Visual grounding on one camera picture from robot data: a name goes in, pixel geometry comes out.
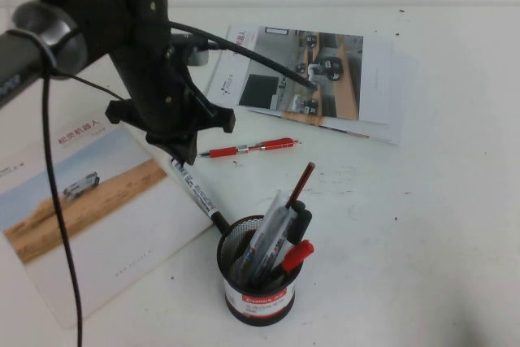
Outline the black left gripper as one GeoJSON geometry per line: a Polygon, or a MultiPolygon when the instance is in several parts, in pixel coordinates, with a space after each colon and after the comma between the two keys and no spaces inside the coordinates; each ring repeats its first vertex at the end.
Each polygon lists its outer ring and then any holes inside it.
{"type": "Polygon", "coordinates": [[[110,59],[130,98],[111,101],[106,117],[113,124],[123,122],[146,132],[149,145],[174,154],[177,162],[195,163],[197,132],[233,132],[234,111],[211,103],[171,50],[123,45],[110,53],[110,59]]]}

